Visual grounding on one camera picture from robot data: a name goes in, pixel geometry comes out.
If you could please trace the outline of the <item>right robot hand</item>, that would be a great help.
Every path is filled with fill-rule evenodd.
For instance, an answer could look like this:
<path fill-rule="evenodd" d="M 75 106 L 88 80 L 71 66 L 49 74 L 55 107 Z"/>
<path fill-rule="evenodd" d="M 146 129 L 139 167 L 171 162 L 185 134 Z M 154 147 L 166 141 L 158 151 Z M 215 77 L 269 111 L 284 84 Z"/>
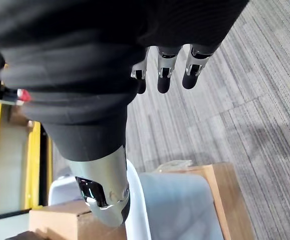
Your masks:
<path fill-rule="evenodd" d="M 145 87 L 147 51 L 158 49 L 159 92 L 190 50 L 193 88 L 247 5 L 245 0 L 0 0 L 0 80 L 28 93 L 40 122 L 91 212 L 111 227 L 129 214 L 127 106 Z"/>

